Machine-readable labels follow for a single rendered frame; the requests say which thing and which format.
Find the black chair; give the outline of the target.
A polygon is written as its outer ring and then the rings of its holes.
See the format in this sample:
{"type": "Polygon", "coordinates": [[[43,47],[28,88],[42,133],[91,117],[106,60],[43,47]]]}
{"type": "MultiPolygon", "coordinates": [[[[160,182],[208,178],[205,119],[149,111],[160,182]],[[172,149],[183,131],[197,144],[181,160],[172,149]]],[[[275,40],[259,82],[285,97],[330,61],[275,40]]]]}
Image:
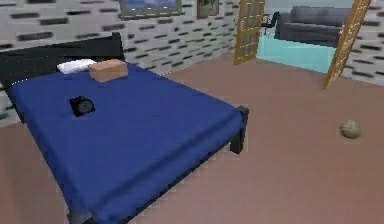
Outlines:
{"type": "Polygon", "coordinates": [[[261,27],[265,29],[264,33],[267,33],[268,29],[273,28],[276,25],[279,17],[279,11],[274,12],[272,17],[269,17],[269,15],[267,15],[267,20],[261,24],[261,27]]]}

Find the tan pillow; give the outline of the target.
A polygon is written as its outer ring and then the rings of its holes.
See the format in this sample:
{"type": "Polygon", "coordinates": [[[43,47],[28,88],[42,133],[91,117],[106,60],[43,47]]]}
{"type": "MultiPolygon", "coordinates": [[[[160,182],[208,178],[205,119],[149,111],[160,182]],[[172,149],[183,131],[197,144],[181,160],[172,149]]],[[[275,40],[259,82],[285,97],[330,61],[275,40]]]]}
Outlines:
{"type": "Polygon", "coordinates": [[[100,82],[107,82],[128,74],[127,64],[117,59],[97,62],[88,66],[90,76],[100,82]]]}

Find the brown framed picture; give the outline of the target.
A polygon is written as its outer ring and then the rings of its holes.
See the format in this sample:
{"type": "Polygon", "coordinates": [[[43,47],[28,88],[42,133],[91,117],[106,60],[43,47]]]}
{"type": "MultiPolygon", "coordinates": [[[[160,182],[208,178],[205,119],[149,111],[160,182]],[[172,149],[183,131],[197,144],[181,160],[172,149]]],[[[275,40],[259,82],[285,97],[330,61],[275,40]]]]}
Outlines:
{"type": "Polygon", "coordinates": [[[205,19],[219,14],[219,0],[197,0],[197,18],[205,19]]]}

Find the black alarm clock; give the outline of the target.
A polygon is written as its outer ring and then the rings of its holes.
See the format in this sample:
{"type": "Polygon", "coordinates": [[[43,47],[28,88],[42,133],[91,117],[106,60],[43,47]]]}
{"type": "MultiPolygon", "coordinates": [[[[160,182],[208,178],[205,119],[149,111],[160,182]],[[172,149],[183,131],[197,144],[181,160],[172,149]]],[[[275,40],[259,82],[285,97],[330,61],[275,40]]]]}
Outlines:
{"type": "Polygon", "coordinates": [[[80,117],[95,111],[94,103],[89,98],[84,96],[71,98],[69,103],[72,109],[72,113],[76,117],[80,117]]]}

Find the blue framed picture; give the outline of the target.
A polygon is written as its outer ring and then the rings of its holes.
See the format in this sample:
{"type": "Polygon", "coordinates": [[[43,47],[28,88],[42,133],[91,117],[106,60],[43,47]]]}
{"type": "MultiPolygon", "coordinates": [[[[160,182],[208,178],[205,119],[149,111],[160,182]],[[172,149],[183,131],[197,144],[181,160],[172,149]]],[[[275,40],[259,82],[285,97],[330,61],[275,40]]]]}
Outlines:
{"type": "Polygon", "coordinates": [[[182,0],[119,0],[123,17],[151,18],[182,15],[182,0]]]}

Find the white pillow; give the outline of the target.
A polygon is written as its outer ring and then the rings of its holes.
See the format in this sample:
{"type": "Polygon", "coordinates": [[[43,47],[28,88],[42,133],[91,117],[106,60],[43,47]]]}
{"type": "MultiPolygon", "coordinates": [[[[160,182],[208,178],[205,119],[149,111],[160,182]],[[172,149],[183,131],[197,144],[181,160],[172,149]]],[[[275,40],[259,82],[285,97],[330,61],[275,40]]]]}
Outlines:
{"type": "Polygon", "coordinates": [[[79,59],[58,64],[57,69],[63,74],[71,74],[87,70],[92,64],[95,64],[92,59],[79,59]]]}

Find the dark grey sofa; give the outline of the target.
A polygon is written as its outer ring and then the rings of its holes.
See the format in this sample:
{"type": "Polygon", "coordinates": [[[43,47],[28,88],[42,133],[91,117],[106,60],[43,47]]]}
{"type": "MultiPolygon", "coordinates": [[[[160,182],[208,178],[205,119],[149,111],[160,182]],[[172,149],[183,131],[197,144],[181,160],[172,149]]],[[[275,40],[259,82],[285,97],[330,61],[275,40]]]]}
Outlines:
{"type": "Polygon", "coordinates": [[[275,39],[336,47],[350,8],[294,6],[281,13],[275,39]]]}

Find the grey-brown ball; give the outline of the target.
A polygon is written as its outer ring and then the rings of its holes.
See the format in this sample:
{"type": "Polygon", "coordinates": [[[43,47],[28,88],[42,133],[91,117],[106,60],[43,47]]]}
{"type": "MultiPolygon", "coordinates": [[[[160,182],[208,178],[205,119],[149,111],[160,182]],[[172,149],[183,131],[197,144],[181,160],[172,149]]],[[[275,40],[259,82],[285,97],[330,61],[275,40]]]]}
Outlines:
{"type": "Polygon", "coordinates": [[[354,120],[343,121],[339,126],[339,130],[342,136],[349,139],[356,139],[362,135],[360,124],[354,120]]]}

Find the blue bed with black frame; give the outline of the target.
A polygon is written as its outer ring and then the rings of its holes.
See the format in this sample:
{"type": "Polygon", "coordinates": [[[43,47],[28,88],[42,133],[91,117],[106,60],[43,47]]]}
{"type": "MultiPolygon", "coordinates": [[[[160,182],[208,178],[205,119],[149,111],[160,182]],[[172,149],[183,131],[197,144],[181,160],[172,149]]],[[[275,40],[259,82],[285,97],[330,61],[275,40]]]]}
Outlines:
{"type": "Polygon", "coordinates": [[[0,84],[69,207],[71,224],[126,224],[224,146],[243,149],[248,108],[128,63],[100,83],[63,74],[76,59],[121,60],[121,36],[0,53],[0,84]],[[84,96],[95,111],[76,117],[84,96]]]}

